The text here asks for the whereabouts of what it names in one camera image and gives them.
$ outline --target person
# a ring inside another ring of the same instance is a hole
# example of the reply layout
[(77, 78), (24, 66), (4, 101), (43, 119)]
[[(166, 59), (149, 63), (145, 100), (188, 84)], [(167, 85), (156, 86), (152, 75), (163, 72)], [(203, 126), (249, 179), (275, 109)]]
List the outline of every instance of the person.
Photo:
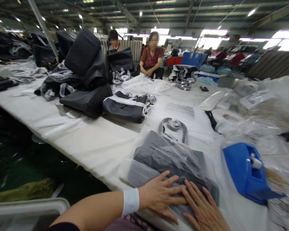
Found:
[[(189, 204), (197, 217), (196, 220), (189, 213), (183, 214), (196, 231), (213, 229), (230, 231), (227, 222), (206, 188), (203, 187), (202, 190), (207, 199), (193, 182), (185, 180), (185, 185), (171, 187), (179, 177), (174, 175), (164, 180), (169, 174), (169, 170), (165, 171), (138, 189), (105, 192), (86, 197), (59, 216), (49, 226), (48, 231), (148, 230), (150, 225), (141, 222), (141, 218), (134, 213), (129, 213), (130, 210), (137, 212), (150, 209), (178, 224), (178, 219), (167, 207), (184, 204)], [(125, 213), (129, 214), (127, 216), (129, 218), (120, 218)]]
[(171, 56), (172, 57), (178, 57), (178, 50), (177, 49), (173, 49), (172, 52), (171, 52)]
[(197, 51), (197, 53), (203, 54), (204, 51), (205, 51), (204, 45), (202, 45), (201, 48), (199, 48), (199, 50)]
[(240, 61), (244, 58), (245, 58), (245, 55), (243, 53), (243, 50), (240, 50), (239, 53), (235, 57), (232, 58), (232, 60), (230, 62), (230, 66), (239, 65)]
[(111, 45), (109, 47), (110, 50), (116, 49), (117, 51), (121, 51), (124, 50), (125, 47), (119, 43), (119, 39), (118, 39), (119, 35), (118, 32), (116, 30), (111, 30), (109, 33), (109, 39), (111, 42)]
[(141, 55), (142, 55), (142, 53), (144, 52), (144, 49), (145, 49), (145, 45), (144, 45), (144, 43), (142, 44), (142, 47), (141, 47)]
[(204, 52), (204, 54), (207, 54), (206, 59), (205, 59), (205, 61), (204, 61), (204, 63), (205, 63), (206, 60), (207, 60), (207, 58), (208, 58), (209, 56), (211, 56), (211, 54), (212, 54), (212, 47), (210, 47), (208, 50), (206, 50), (206, 51)]
[(158, 33), (151, 32), (149, 46), (144, 49), (140, 59), (140, 71), (150, 78), (162, 79), (164, 68), (161, 68), (164, 49), (158, 47)]
[(246, 59), (244, 66), (252, 66), (259, 58), (260, 55), (258, 54), (258, 51), (254, 51), (254, 53)]
[(220, 65), (223, 64), (223, 60), (224, 58), (227, 57), (227, 49), (224, 49), (221, 53), (219, 53), (217, 56), (216, 56), (216, 59), (212, 60), (210, 62), (210, 65), (212, 65), (213, 63), (219, 63)]
[(220, 52), (221, 52), (221, 50), (218, 48), (216, 51), (213, 52), (212, 55), (216, 57), (217, 55), (220, 54)]

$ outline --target paper label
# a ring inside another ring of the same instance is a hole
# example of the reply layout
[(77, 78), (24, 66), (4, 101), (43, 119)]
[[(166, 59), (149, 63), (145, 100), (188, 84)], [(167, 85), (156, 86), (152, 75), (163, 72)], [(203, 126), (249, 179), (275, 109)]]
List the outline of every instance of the paper label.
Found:
[(275, 95), (272, 92), (269, 90), (262, 90), (240, 99), (240, 103), (247, 109), (251, 109), (259, 103), (271, 98), (275, 98)]

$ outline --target white wristband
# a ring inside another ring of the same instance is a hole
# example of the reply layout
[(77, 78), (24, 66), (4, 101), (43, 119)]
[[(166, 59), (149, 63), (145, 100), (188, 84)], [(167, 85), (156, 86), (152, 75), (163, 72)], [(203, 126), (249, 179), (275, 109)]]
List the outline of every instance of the white wristband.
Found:
[(137, 212), (139, 210), (138, 189), (123, 190), (124, 204), (122, 216)]

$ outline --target table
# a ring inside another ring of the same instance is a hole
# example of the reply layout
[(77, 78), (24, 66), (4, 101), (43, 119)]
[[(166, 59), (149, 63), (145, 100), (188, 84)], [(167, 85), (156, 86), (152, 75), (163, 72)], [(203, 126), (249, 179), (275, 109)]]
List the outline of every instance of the table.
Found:
[[(0, 106), (13, 117), (26, 125), (35, 135), (40, 137), (52, 127), (37, 127), (45, 119), (60, 118), (54, 103), (58, 99), (47, 102), (42, 97), (17, 96), (26, 90), (34, 91), (44, 79), (36, 80), (30, 85), (20, 85), (0, 92)], [(210, 93), (220, 90), (208, 86)], [(133, 142), (143, 131), (156, 130), (165, 117), (176, 117), (186, 124), (189, 130), (189, 146), (204, 152), (209, 169), (209, 177), (217, 182), (221, 192), (220, 209), (229, 226), (233, 230), (266, 230), (269, 222), (266, 206), (258, 205), (236, 191), (231, 181), (220, 145), (223, 137), (210, 127), (209, 119), (197, 108), (208, 95), (204, 95), (196, 84), (191, 91), (173, 88), (158, 96), (155, 108), (142, 124), (110, 121), (104, 117), (91, 120), (69, 133), (46, 140), (75, 163), (83, 166), (96, 178), (104, 182), (111, 190), (130, 188), (120, 180), (118, 169), (124, 158), (132, 156)], [(195, 110), (195, 118), (189, 120), (176, 112), (165, 110), (168, 103), (184, 104)], [(163, 230), (192, 230), (183, 219), (179, 226), (168, 223), (150, 211), (141, 211), (139, 215)]]

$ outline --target hand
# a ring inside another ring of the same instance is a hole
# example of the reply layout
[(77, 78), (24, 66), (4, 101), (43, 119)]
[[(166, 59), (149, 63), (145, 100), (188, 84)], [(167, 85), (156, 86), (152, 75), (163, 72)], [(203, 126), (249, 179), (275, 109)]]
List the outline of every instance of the hand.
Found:
[(163, 181), (169, 174), (170, 171), (165, 171), (138, 189), (139, 210), (149, 208), (153, 210), (153, 212), (178, 224), (178, 219), (167, 207), (170, 205), (187, 204), (184, 197), (172, 197), (173, 195), (181, 193), (182, 188), (185, 189), (186, 187), (185, 185), (181, 185), (169, 188), (172, 183), (179, 179), (179, 177), (175, 175)]
[(193, 199), (189, 196), (186, 189), (182, 188), (182, 193), (198, 220), (196, 221), (192, 215), (184, 213), (184, 217), (191, 226), (196, 231), (230, 231), (210, 192), (205, 187), (202, 187), (208, 202), (193, 182), (188, 182), (188, 180), (184, 182)]
[(152, 69), (147, 70), (147, 76), (151, 76), (153, 73)]

